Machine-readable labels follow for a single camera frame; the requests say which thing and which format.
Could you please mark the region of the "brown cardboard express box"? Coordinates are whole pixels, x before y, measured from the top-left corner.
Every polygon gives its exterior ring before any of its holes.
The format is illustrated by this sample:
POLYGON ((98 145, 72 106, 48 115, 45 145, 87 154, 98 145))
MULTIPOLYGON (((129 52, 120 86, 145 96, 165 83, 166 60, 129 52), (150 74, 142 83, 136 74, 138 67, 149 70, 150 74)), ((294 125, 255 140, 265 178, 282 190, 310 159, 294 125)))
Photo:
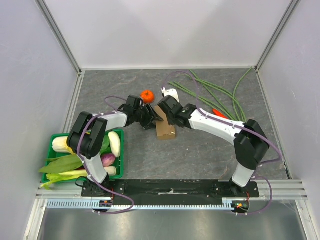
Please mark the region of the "brown cardboard express box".
POLYGON ((173 140, 176 138, 176 129, 173 125, 170 125, 166 114, 161 108, 156 105, 154 107, 155 112, 163 119, 163 121, 157 120, 156 123, 156 135, 158 140, 173 140))

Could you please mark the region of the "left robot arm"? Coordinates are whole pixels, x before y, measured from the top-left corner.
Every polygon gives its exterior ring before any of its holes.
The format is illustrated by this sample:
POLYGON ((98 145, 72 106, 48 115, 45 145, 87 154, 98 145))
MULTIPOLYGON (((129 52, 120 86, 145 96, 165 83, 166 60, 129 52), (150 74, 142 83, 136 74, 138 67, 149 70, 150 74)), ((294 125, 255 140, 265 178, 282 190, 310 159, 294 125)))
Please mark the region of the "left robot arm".
POLYGON ((163 121, 149 103, 138 96, 129 95, 126 102, 117 109, 100 114, 83 111, 77 117, 67 138, 67 145, 78 155, 87 172, 87 178, 94 182, 92 191, 99 197, 110 191, 109 174, 100 157, 105 132, 139 123, 144 130, 156 127, 156 121, 163 121))

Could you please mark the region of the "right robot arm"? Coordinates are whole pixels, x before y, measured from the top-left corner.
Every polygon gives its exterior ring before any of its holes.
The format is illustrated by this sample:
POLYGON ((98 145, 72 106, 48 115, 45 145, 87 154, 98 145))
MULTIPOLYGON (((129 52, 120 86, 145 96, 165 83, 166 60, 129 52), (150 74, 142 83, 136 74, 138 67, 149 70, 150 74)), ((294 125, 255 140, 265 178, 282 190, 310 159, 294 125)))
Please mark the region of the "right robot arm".
POLYGON ((158 106, 170 125, 203 131, 234 146, 237 166, 230 180, 229 191, 235 197, 242 196, 270 148, 260 125, 252 119, 241 122, 215 116, 193 104, 182 106, 170 95, 164 97, 158 106))

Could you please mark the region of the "small orange pumpkin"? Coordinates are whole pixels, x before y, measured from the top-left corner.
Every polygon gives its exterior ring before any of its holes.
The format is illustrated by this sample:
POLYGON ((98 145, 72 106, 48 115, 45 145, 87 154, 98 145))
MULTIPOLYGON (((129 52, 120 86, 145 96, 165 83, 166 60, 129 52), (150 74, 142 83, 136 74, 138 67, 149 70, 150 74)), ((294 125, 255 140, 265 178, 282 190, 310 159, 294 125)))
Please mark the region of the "small orange pumpkin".
POLYGON ((140 93, 140 97, 143 100, 144 104, 151 104, 155 100, 155 94, 151 90, 144 90, 140 93))

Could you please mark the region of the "orange carrot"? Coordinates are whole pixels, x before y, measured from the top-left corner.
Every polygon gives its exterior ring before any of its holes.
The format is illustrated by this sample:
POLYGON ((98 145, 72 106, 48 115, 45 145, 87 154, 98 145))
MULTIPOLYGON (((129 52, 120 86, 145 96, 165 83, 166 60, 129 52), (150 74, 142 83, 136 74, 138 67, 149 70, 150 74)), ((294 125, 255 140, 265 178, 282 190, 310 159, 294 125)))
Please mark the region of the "orange carrot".
POLYGON ((218 117, 224 118, 224 119, 228 119, 227 116, 225 116, 223 113, 221 113, 219 110, 217 110, 217 109, 215 109, 215 108, 212 109, 212 112, 213 112, 213 114, 214 114, 215 116, 218 116, 218 117))

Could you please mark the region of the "white eggplant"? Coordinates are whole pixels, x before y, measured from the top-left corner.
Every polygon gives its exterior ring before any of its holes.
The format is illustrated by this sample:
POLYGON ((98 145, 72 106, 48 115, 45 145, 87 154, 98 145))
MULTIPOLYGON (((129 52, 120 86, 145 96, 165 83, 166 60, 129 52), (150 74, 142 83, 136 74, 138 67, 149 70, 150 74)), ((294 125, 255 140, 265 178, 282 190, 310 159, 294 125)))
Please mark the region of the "white eggplant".
POLYGON ((109 145, 111 149, 111 153, 118 158, 121 155, 121 140, 119 135, 114 132, 110 131, 108 133, 108 138, 109 138, 109 145))

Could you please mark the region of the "purple onion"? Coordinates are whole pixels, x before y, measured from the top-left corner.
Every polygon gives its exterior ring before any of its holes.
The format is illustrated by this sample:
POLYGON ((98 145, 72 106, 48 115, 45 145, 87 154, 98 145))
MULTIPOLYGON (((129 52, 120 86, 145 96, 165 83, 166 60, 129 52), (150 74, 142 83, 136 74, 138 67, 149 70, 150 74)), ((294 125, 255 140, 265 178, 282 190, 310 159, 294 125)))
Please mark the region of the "purple onion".
POLYGON ((112 153, 105 153, 101 155, 101 162, 104 168, 111 166, 116 160, 116 156, 112 153))

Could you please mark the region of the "white corn cob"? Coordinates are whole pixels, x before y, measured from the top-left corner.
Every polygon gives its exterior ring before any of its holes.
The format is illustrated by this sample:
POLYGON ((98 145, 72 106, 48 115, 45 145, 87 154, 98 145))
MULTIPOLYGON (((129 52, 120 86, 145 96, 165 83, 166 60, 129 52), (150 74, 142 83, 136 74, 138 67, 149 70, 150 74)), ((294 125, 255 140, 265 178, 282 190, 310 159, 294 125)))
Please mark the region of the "white corn cob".
POLYGON ((52 149, 56 152, 56 153, 69 153, 69 154, 73 154, 73 150, 68 146, 67 144, 67 136, 59 136, 56 137, 53 141, 52 141, 52 149))

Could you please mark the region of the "green celery stalk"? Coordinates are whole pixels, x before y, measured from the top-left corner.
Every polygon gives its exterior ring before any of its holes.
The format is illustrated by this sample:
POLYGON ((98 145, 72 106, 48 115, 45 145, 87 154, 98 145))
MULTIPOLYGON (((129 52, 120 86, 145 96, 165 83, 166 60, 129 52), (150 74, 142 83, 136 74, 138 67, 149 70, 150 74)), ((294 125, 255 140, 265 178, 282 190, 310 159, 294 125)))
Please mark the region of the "green celery stalk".
POLYGON ((63 182, 63 181, 69 181, 69 180, 76 180, 79 177, 87 177, 86 170, 73 170, 73 171, 67 171, 62 173, 47 173, 46 178, 48 182, 43 183, 40 188, 45 188, 46 190, 50 189, 50 185, 63 182))

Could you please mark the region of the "green leafy vegetable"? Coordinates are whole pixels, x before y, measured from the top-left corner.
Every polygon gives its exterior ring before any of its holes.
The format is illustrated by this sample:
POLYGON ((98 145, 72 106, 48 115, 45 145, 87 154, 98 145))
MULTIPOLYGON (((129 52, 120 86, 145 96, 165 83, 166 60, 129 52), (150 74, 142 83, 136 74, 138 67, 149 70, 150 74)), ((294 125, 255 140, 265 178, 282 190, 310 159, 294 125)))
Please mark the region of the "green leafy vegetable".
MULTIPOLYGON (((103 138, 102 147, 100 150, 100 155, 110 153, 109 149, 110 140, 107 135, 103 138)), ((82 161, 76 154, 65 155, 62 157, 52 158, 47 166, 40 168, 38 171, 40 173, 46 174, 60 174, 64 172, 69 172, 76 170, 83 166, 82 161)))

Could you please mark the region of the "green plastic basket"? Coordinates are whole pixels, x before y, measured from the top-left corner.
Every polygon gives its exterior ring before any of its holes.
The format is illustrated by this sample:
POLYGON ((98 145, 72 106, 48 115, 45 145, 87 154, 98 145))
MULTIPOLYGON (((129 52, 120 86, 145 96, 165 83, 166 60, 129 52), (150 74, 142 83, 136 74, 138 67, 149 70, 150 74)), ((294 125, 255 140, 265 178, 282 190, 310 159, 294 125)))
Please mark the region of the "green plastic basket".
MULTIPOLYGON (((120 179, 123 177, 124 174, 124 131, 122 129, 116 128, 112 130, 113 132, 115 132, 120 139, 120 156, 117 157, 114 161, 114 163, 111 165, 112 167, 116 168, 116 175, 114 176, 110 176, 111 180, 115 180, 115 179, 120 179)), ((50 138, 50 144, 47 150, 47 159, 54 159, 54 158, 58 158, 58 157, 63 157, 63 156, 68 156, 70 155, 70 153, 61 153, 61 152, 56 152, 54 151, 54 149, 52 148, 52 143, 53 140, 55 138, 59 138, 59 137, 68 137, 68 133, 57 133, 57 134, 53 134, 50 138)))

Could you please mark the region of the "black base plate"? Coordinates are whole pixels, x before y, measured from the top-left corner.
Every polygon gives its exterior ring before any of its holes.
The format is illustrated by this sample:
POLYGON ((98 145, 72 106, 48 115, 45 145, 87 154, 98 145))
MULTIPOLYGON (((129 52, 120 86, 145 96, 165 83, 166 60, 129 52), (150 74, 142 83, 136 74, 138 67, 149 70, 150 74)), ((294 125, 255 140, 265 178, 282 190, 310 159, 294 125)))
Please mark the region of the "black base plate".
POLYGON ((212 195, 215 198, 258 198, 258 184, 250 181, 245 187, 236 185, 231 180, 217 179, 118 179, 106 186, 107 189, 124 194, 130 198, 147 194, 160 196, 165 194, 212 195))

